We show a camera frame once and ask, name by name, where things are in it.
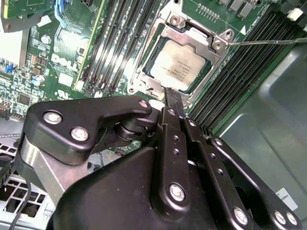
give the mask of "motherboard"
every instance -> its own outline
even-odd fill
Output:
[[[307,31],[304,0],[0,0],[0,117],[37,102],[137,94],[216,132]]]

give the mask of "metal wire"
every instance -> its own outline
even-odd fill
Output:
[[[30,184],[30,182],[28,182],[28,181],[27,181],[26,183],[27,183],[27,186],[28,186],[27,195],[26,195],[26,197],[25,197],[25,199],[24,199],[23,204],[21,205],[21,207],[19,208],[18,212],[16,213],[16,216],[15,216],[13,222],[11,223],[9,230],[14,230],[14,229],[15,229],[17,220],[18,220],[18,218],[20,217],[21,212],[23,211],[24,207],[26,206],[26,204],[28,203],[28,201],[29,201],[29,199],[30,199],[30,195],[31,195],[31,191],[32,191],[32,189],[31,189],[31,184]]]
[[[307,43],[307,37],[297,38],[293,40],[265,40],[251,42],[234,42],[228,43],[229,46],[253,46],[253,45],[291,45],[297,43]]]

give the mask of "screw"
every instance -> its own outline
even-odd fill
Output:
[[[280,222],[283,225],[286,224],[286,219],[282,216],[282,214],[279,211],[275,211],[274,214],[278,222]]]
[[[179,25],[180,23],[180,18],[178,16],[175,16],[173,15],[171,18],[170,18],[170,22],[172,25]]]
[[[223,145],[223,143],[222,143],[218,138],[215,139],[215,142],[216,142],[219,146],[222,146],[222,145]]]
[[[196,126],[195,122],[192,121],[192,120],[189,120],[189,123],[190,123],[190,125],[192,125],[192,126]]]
[[[216,41],[213,43],[213,47],[214,47],[214,49],[216,49],[216,50],[219,50],[220,48],[222,48],[221,41],[220,41],[220,40],[216,40]]]
[[[169,187],[169,192],[176,201],[183,201],[185,198],[183,189],[177,184],[171,184]]]
[[[295,217],[290,212],[287,212],[287,217],[292,224],[297,225]]]
[[[78,141],[86,141],[89,137],[88,132],[81,127],[73,128],[71,131],[71,136]]]
[[[238,207],[234,208],[234,214],[235,214],[237,221],[239,221],[240,224],[243,224],[243,225],[248,224],[248,218],[240,208]]]
[[[9,23],[6,24],[6,29],[7,29],[7,30],[11,30],[11,28],[12,28],[11,24],[9,24]]]
[[[56,112],[47,112],[43,115],[44,121],[49,124],[57,125],[62,122],[62,117],[60,114]]]
[[[173,116],[175,116],[175,115],[176,115],[175,111],[174,111],[174,110],[172,110],[172,109],[168,109],[167,111],[169,112],[169,114],[171,114],[171,115],[173,115]]]
[[[144,108],[147,108],[147,107],[148,107],[147,102],[144,101],[144,100],[140,100],[139,103],[140,103],[140,105],[141,105],[142,107],[144,107]]]

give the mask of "black metal arm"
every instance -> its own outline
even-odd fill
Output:
[[[15,164],[57,205],[50,229],[301,229],[298,217],[219,137],[205,137],[166,91],[38,103]],[[91,153],[142,148],[87,175]]]

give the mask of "warning sticker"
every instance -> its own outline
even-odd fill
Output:
[[[292,197],[290,197],[289,193],[285,188],[279,190],[276,195],[292,210],[296,210],[298,208],[297,204],[294,202]]]

